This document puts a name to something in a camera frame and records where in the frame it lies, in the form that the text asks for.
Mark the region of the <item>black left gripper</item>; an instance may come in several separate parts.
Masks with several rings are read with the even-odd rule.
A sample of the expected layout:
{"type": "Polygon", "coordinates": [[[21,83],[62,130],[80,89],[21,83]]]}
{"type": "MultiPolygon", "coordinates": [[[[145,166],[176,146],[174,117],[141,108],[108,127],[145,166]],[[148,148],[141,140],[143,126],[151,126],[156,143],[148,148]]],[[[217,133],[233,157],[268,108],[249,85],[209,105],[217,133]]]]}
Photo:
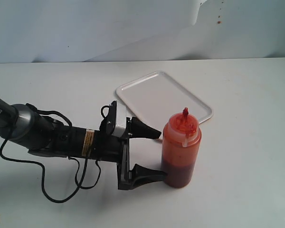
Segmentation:
{"type": "Polygon", "coordinates": [[[117,183],[120,190],[132,190],[142,185],[161,182],[167,177],[167,173],[161,170],[152,170],[135,164],[129,168],[129,140],[130,138],[159,139],[161,131],[158,131],[137,117],[125,118],[125,128],[122,133],[115,133],[117,120],[113,117],[105,117],[92,136],[87,136],[82,149],[82,157],[99,161],[114,162],[117,166],[117,183]]]}

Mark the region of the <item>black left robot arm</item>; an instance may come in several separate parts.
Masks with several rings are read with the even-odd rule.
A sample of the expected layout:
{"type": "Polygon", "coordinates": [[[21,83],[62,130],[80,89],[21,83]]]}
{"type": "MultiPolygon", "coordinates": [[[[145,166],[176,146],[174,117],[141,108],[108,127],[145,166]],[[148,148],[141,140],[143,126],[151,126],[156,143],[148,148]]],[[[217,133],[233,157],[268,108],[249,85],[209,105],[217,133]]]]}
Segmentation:
{"type": "Polygon", "coordinates": [[[43,111],[31,104],[9,105],[0,99],[0,137],[27,148],[40,157],[83,158],[114,162],[120,190],[132,190],[144,184],[163,181],[166,173],[140,165],[130,167],[131,138],[158,139],[161,132],[138,118],[129,118],[118,101],[106,106],[98,130],[74,127],[55,111],[43,111]]]}

